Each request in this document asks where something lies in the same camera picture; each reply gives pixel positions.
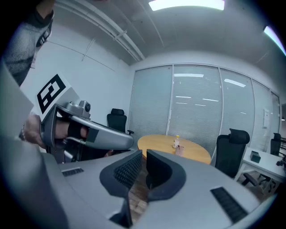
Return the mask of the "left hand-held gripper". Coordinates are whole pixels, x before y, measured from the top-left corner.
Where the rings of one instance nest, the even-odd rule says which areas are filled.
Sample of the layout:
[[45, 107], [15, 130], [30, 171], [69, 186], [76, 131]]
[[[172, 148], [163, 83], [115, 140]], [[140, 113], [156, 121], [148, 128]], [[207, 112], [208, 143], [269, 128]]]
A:
[[[78, 95], [60, 74], [51, 77], [36, 95], [40, 117], [40, 137], [46, 152], [58, 163], [76, 161], [82, 147], [99, 150], [128, 150], [134, 142], [131, 135], [93, 122], [91, 105], [87, 101], [76, 104]], [[57, 119], [70, 123], [68, 137], [55, 139]]]

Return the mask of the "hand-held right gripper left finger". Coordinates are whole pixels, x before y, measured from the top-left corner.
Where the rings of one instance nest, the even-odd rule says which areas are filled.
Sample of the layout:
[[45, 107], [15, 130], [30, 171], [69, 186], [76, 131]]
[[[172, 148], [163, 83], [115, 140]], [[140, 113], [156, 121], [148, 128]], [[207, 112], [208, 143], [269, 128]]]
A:
[[137, 150], [105, 167], [100, 173], [100, 182], [111, 196], [123, 198], [120, 212], [110, 217], [110, 221], [122, 227], [133, 225], [130, 206], [129, 191], [134, 185], [142, 167], [142, 150]]

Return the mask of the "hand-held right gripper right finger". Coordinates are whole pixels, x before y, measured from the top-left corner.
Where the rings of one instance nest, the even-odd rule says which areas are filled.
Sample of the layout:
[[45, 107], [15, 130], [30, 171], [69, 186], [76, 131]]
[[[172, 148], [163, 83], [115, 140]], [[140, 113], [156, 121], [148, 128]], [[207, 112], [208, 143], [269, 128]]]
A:
[[148, 202], [172, 198], [186, 182], [186, 172], [181, 165], [150, 149], [147, 150], [146, 169]]

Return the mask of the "person's left hand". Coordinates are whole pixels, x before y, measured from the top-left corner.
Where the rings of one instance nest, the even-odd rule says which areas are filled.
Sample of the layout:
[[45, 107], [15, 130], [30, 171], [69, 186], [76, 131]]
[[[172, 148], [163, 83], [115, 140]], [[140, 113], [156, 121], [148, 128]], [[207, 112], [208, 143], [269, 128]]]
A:
[[[55, 127], [55, 139], [65, 139], [68, 137], [68, 128], [70, 123], [57, 119]], [[45, 148], [40, 137], [40, 117], [30, 113], [23, 127], [24, 139], [32, 144], [37, 144], [41, 148]]]

